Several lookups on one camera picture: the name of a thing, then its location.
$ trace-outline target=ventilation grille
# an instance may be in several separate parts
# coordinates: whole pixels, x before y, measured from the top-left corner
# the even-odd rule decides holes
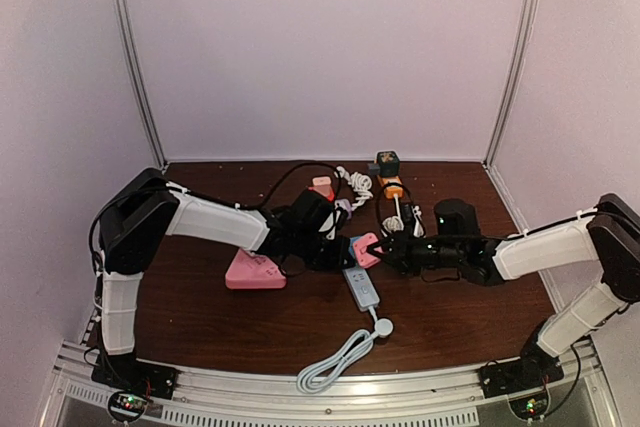
[[[106,407],[107,400],[109,399],[109,395],[105,394],[101,389],[96,389],[76,382],[69,383],[67,395],[74,399],[82,400],[100,407]]]
[[[188,409],[164,406],[162,420],[168,425],[179,427],[320,427],[327,423],[318,422],[247,422],[246,420],[223,419],[220,416],[203,412],[195,413]],[[331,423],[336,427],[475,427],[480,425],[478,413],[474,407],[452,412],[421,416],[412,420],[400,422],[380,421],[379,423]]]

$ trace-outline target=white wall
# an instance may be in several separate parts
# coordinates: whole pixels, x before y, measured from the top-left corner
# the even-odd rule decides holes
[[[89,314],[89,223],[151,156],[111,0],[1,5],[0,412],[26,426]]]
[[[522,0],[129,0],[170,159],[481,159]]]
[[[531,226],[616,192],[640,210],[640,0],[540,0],[497,168]],[[553,272],[565,301],[596,265]],[[624,425],[638,425],[640,308],[595,335]]]

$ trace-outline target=wood grain surface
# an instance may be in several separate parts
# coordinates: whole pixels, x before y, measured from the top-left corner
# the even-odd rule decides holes
[[[172,164],[167,175],[211,196],[255,203],[294,164]],[[366,168],[364,162],[343,165],[361,172]],[[310,167],[297,172],[270,205],[290,203],[317,175],[327,171]],[[480,164],[405,162],[401,177],[422,208],[428,232],[435,232],[434,203],[450,197],[476,206],[483,233],[515,230]],[[352,198],[348,190],[343,192]],[[384,204],[390,214],[392,203]],[[343,233],[369,231],[378,232],[373,202],[356,213]],[[165,237],[140,287],[140,358],[296,374],[334,353],[355,330],[372,328],[341,274],[307,272],[289,279],[283,290],[228,290],[224,274],[236,250],[200,239]],[[515,356],[534,327],[553,313],[536,274],[498,287],[480,287],[464,281],[427,284],[401,277],[384,264],[369,273],[381,298],[379,315],[389,317],[395,331],[349,373],[407,372]]]

